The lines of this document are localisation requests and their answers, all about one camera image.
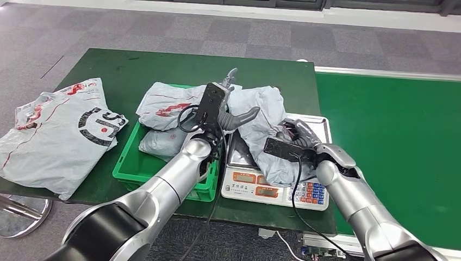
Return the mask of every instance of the digital scale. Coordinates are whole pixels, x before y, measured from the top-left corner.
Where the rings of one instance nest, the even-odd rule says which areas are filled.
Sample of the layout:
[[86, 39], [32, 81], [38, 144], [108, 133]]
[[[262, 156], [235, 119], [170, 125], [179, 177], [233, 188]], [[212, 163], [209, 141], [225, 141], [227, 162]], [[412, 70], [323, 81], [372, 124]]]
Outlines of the digital scale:
[[[287, 117], [304, 121], [323, 143], [332, 143], [327, 118], [291, 113]], [[327, 209], [328, 192], [316, 178], [300, 182], [296, 190], [296, 208], [319, 211]], [[230, 138], [221, 195], [236, 200], [292, 207], [292, 192], [293, 188], [274, 187], [266, 182], [248, 146], [239, 132], [234, 132]]]

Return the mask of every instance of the green plastic crate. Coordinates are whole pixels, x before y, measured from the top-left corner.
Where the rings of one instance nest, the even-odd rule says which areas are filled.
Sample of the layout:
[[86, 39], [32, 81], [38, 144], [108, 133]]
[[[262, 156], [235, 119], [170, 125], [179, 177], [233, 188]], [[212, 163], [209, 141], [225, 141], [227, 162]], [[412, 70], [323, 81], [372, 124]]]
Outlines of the green plastic crate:
[[[185, 85], [173, 86], [188, 88], [188, 86]], [[129, 191], [133, 191], [142, 186], [166, 165], [166, 162], [163, 160], [139, 151], [139, 143], [148, 131], [149, 128], [136, 122], [127, 144], [112, 172], [112, 176], [121, 182]], [[213, 160], [208, 168], [207, 178], [197, 183], [186, 199], [203, 202], [214, 200], [219, 165], [218, 160]]]

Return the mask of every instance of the plastic bag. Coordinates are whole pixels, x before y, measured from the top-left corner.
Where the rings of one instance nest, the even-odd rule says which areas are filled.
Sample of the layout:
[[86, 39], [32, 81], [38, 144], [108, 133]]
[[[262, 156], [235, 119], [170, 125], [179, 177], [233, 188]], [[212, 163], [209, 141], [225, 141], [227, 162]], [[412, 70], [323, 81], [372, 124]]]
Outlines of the plastic bag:
[[[276, 187], [290, 187], [298, 176], [298, 163], [275, 157], [263, 151], [267, 137], [275, 137], [277, 132], [284, 132], [278, 124], [286, 118], [283, 97], [277, 88], [270, 86], [236, 90], [227, 102], [230, 113], [238, 115], [247, 112], [254, 106], [261, 111], [256, 119], [238, 128], [240, 136], [250, 149], [254, 161], [261, 169], [267, 182]], [[312, 174], [312, 167], [303, 164], [301, 180]]]
[[[194, 121], [189, 120], [182, 126], [186, 129], [191, 129], [194, 126]], [[149, 130], [139, 143], [139, 150], [168, 162], [179, 153], [186, 137], [187, 133], [179, 128], [169, 129], [164, 132]]]
[[0, 177], [67, 200], [128, 121], [72, 95], [44, 92], [31, 104], [35, 116], [17, 113], [27, 124], [0, 138]]
[[[95, 107], [107, 109], [105, 102], [104, 90], [100, 78], [88, 79], [54, 92], [68, 97], [78, 98], [94, 104]], [[30, 127], [41, 115], [42, 106], [48, 102], [49, 96], [41, 95], [33, 102], [17, 107], [15, 109], [15, 128], [22, 130]], [[117, 139], [114, 138], [108, 150], [117, 145]]]
[[[234, 91], [242, 89], [239, 85], [231, 86], [234, 87]], [[179, 113], [189, 105], [199, 104], [205, 88], [206, 85], [177, 88], [164, 83], [154, 83], [136, 110], [139, 122], [159, 131], [178, 127]]]

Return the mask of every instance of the black cable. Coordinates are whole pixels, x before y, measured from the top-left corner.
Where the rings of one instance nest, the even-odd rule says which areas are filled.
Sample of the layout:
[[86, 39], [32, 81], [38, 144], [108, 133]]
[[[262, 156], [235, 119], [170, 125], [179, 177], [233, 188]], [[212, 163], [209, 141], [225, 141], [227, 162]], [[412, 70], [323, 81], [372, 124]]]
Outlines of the black cable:
[[178, 127], [179, 127], [180, 130], [182, 130], [182, 131], [184, 131], [186, 133], [191, 133], [191, 132], [194, 132], [194, 131], [198, 130], [200, 127], [202, 127], [202, 125], [205, 123], [205, 120], [207, 119], [207, 113], [205, 112], [203, 114], [202, 118], [200, 119], [200, 122], [197, 124], [197, 126], [195, 126], [195, 128], [185, 129], [182, 124], [186, 120], [189, 119], [189, 115], [186, 117], [186, 119], [184, 119], [184, 121], [181, 121], [181, 117], [183, 116], [183, 113], [185, 111], [187, 111], [188, 109], [191, 109], [191, 108], [198, 108], [198, 105], [189, 105], [186, 108], [184, 108], [183, 110], [181, 110], [181, 112], [178, 115]]
[[295, 156], [297, 159], [298, 159], [298, 163], [300, 165], [300, 169], [299, 169], [299, 172], [298, 172], [298, 178], [296, 179], [296, 184], [295, 184], [295, 187], [293, 188], [293, 192], [291, 194], [291, 204], [293, 205], [293, 209], [296, 213], [296, 215], [298, 216], [298, 218], [307, 226], [309, 227], [312, 231], [314, 231], [315, 233], [317, 233], [319, 236], [323, 237], [325, 240], [327, 240], [328, 242], [330, 242], [332, 245], [334, 245], [337, 249], [341, 250], [346, 256], [350, 257], [351, 259], [353, 259], [354, 257], [351, 256], [351, 254], [349, 254], [348, 252], [346, 252], [344, 249], [342, 249], [340, 246], [338, 246], [335, 242], [333, 242], [330, 238], [326, 237], [323, 233], [317, 231], [315, 228], [313, 228], [309, 223], [307, 223], [300, 215], [300, 213], [298, 212], [298, 210], [296, 209], [296, 206], [295, 206], [295, 194], [296, 194], [296, 189], [300, 183], [300, 179], [301, 179], [301, 173], [302, 173], [302, 163], [301, 163], [301, 157], [294, 153], [294, 152], [289, 152], [291, 155]]
[[[224, 155], [224, 166], [226, 166], [227, 165], [227, 141], [226, 141], [226, 137], [224, 135], [224, 131], [221, 128], [221, 125], [218, 125], [218, 126], [219, 126], [219, 130], [221, 131], [222, 140], [224, 142], [224, 153], [223, 153], [223, 155]], [[220, 191], [221, 191], [223, 181], [224, 181], [224, 178], [221, 179], [221, 182], [219, 183], [219, 185], [216, 188], [217, 197], [215, 199], [215, 202], [213, 202], [213, 206], [211, 208], [210, 215], [208, 215], [208, 218], [207, 218], [207, 221], [205, 222], [204, 227], [200, 230], [199, 234], [195, 237], [192, 244], [190, 244], [189, 248], [187, 249], [187, 251], [184, 253], [183, 257], [179, 261], [184, 261], [187, 258], [189, 253], [195, 247], [195, 245], [197, 245], [198, 239], [205, 233], [205, 231], [208, 231], [208, 228], [210, 226], [211, 218], [213, 217], [213, 214], [215, 213], [216, 204], [217, 204], [217, 202], [219, 200], [219, 197], [221, 196]]]

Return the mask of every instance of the white cable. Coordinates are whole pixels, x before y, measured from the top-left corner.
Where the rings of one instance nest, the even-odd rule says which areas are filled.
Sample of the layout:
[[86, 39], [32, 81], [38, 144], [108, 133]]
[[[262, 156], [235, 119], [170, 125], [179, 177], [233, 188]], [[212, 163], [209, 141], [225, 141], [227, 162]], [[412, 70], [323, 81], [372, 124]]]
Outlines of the white cable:
[[280, 233], [279, 233], [278, 231], [277, 231], [277, 235], [278, 235], [278, 237], [283, 241], [283, 243], [285, 243], [285, 245], [288, 247], [288, 250], [290, 250], [291, 255], [292, 255], [296, 260], [305, 261], [305, 260], [302, 260], [302, 259], [300, 259], [299, 257], [295, 256], [295, 254], [294, 254], [293, 251], [291, 250], [290, 245], [288, 245], [288, 242], [286, 242], [285, 239], [282, 238], [282, 236], [280, 235]]

